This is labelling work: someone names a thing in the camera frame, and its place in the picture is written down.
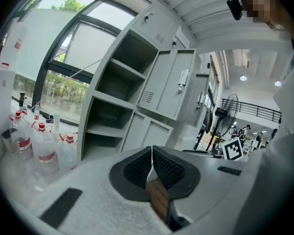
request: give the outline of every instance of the black rubber pad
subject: black rubber pad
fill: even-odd
[[[145,191],[147,176],[151,169],[151,147],[116,163],[109,173],[109,180],[113,188],[123,198],[131,201],[150,201]]]
[[[199,184],[200,172],[193,164],[156,145],[152,147],[152,157],[153,167],[171,200],[187,197]]]
[[[81,190],[68,188],[40,217],[48,225],[58,228],[74,206]]]
[[[223,171],[225,173],[229,173],[229,174],[232,174],[232,175],[235,175],[235,176],[239,176],[241,174],[241,170],[237,170],[237,169],[234,169],[234,168],[230,168],[230,167],[226,167],[226,166],[220,166],[218,168],[219,171]]]

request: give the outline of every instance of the locker handle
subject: locker handle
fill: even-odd
[[[201,108],[202,103],[204,102],[204,96],[205,96],[205,92],[200,92],[199,93],[199,97],[197,99],[197,109]]]
[[[150,12],[148,15],[144,16],[143,20],[146,22],[153,14]]]
[[[178,82],[179,88],[177,89],[178,93],[183,92],[183,87],[186,85],[186,81],[188,78],[188,74],[190,73],[190,70],[183,70],[180,76],[180,80]]]

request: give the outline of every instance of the vent slot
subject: vent slot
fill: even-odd
[[[142,101],[146,103],[151,103],[152,98],[153,98],[153,93],[145,91],[142,96]]]

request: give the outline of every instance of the ceiling light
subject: ceiling light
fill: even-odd
[[[275,85],[276,87],[280,87],[280,86],[282,85],[282,83],[281,83],[280,81],[276,81],[276,82],[274,83],[274,85]]]
[[[247,80],[247,77],[246,77],[246,76],[241,76],[241,77],[240,77],[240,80],[242,80],[242,81],[246,81],[246,80]]]

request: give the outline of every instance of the black mesh pad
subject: black mesh pad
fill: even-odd
[[[152,158],[153,167],[171,200],[187,197],[198,185],[200,172],[193,164],[155,145]]]

